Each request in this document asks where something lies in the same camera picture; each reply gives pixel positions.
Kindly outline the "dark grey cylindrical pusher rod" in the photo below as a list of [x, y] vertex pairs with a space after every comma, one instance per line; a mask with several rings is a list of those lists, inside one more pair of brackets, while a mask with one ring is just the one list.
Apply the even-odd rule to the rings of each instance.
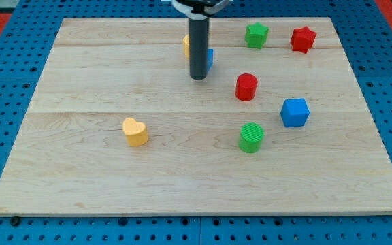
[[189, 19], [189, 71], [194, 80], [203, 80], [208, 74], [209, 19]]

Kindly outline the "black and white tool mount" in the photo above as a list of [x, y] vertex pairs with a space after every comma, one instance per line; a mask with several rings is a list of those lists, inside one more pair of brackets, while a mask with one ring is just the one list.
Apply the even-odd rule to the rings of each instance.
[[230, 0], [172, 0], [172, 6], [191, 20], [205, 20], [216, 15]]

